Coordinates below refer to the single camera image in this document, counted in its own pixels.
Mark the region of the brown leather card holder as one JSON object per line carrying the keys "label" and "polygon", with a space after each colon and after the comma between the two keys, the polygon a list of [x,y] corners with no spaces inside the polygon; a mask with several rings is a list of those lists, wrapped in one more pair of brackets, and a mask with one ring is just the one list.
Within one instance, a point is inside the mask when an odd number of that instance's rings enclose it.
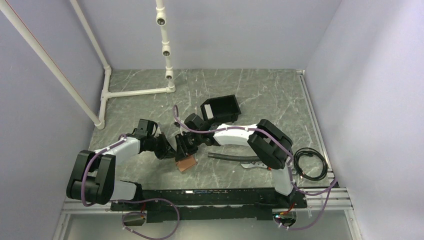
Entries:
{"label": "brown leather card holder", "polygon": [[176,162],[176,167],[178,168],[178,170],[183,173],[186,170],[194,167],[197,164],[197,160],[194,158],[193,155],[190,155],[182,160],[179,160]]}

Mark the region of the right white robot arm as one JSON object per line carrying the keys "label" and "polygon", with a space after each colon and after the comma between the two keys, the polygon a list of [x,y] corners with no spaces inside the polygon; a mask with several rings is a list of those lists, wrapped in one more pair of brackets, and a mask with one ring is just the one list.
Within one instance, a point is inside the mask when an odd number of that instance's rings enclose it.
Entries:
{"label": "right white robot arm", "polygon": [[204,120],[193,113],[180,126],[181,133],[175,136],[175,161],[181,163],[192,157],[202,144],[207,146],[245,146],[250,147],[254,156],[225,155],[208,153],[212,159],[240,163],[261,163],[272,173],[276,203],[282,207],[295,205],[295,189],[287,161],[292,157],[293,141],[273,123],[262,119],[257,124],[228,125],[216,119]]}

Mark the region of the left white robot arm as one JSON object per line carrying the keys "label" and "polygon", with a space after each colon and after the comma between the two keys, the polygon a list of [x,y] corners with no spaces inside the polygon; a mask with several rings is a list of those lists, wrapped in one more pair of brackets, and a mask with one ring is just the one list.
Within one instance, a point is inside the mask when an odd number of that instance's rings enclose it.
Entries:
{"label": "left white robot arm", "polygon": [[124,203],[131,210],[139,209],[144,203],[141,184],[117,180],[116,166],[143,152],[152,152],[160,160],[176,155],[155,121],[140,119],[137,127],[131,133],[120,135],[117,142],[97,150],[80,151],[66,196],[80,200],[85,207],[115,202]]}

